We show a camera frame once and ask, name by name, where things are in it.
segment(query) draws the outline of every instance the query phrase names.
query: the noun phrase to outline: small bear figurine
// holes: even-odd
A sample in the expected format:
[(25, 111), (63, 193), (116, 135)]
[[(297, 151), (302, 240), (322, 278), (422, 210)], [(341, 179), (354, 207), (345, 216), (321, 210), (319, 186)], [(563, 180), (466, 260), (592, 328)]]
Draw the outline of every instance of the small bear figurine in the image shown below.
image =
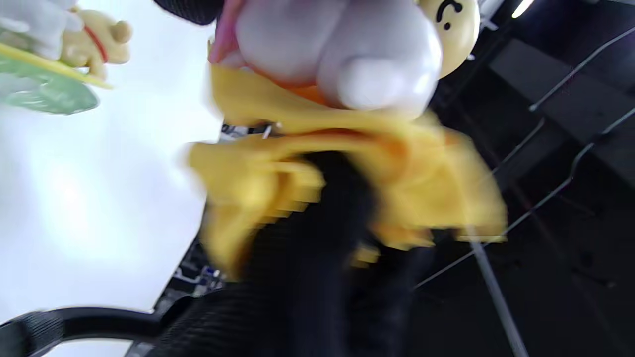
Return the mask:
[(99, 11), (73, 11), (84, 21), (84, 30), (64, 32), (60, 61), (75, 68), (88, 67), (89, 74), (106, 80), (106, 63), (125, 64), (130, 60), (132, 28), (128, 22), (116, 22)]

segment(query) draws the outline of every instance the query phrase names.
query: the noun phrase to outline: cartoon face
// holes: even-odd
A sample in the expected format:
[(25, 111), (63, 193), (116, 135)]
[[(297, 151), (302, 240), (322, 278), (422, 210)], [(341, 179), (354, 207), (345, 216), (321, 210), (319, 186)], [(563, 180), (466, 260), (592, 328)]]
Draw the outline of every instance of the cartoon face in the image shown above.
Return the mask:
[(476, 44), (481, 16), (476, 0), (420, 0), (443, 46), (443, 78), (461, 65)]

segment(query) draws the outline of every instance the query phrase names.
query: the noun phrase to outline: white surface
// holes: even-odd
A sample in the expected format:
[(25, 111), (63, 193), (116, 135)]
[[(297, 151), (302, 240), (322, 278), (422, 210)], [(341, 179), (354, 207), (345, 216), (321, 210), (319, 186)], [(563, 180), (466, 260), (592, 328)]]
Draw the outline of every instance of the white surface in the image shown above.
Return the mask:
[[(108, 67), (116, 89), (99, 91), (93, 111), (0, 106), (0, 321), (63, 306), (148, 311), (200, 222), (204, 195), (182, 151), (218, 137), (220, 120), (201, 94), (213, 29), (151, 0), (80, 5), (130, 21), (132, 59)], [(76, 342), (49, 356), (122, 356), (127, 348)]]

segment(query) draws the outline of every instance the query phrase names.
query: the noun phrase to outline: yellow fabric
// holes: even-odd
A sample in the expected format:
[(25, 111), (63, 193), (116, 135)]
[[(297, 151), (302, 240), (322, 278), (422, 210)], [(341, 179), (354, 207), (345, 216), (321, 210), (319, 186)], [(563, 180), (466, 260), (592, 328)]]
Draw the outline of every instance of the yellow fabric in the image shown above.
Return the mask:
[(430, 246), (430, 228), (473, 227), (481, 240), (504, 239), (506, 212), (491, 174), (470, 140), (440, 126), (432, 113), (408, 121), (334, 109), (254, 73), (213, 65), (211, 74), (226, 123), (269, 121), (282, 134), (195, 144), (190, 152), (212, 205), (203, 245), (230, 278), (239, 278), (259, 227), (319, 201), (323, 178), (302, 161), (305, 152), (345, 152), (365, 174), (379, 197), (371, 228), (387, 246)]

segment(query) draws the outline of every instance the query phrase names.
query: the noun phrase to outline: pink fabric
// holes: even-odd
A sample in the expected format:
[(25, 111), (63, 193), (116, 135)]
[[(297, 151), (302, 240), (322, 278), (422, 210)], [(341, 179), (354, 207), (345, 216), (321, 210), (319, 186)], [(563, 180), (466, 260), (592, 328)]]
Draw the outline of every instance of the pink fabric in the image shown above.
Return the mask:
[(216, 38), (212, 44), (209, 61), (217, 64), (230, 52), (238, 49), (236, 21), (244, 0), (225, 0), (223, 13), (216, 26)]

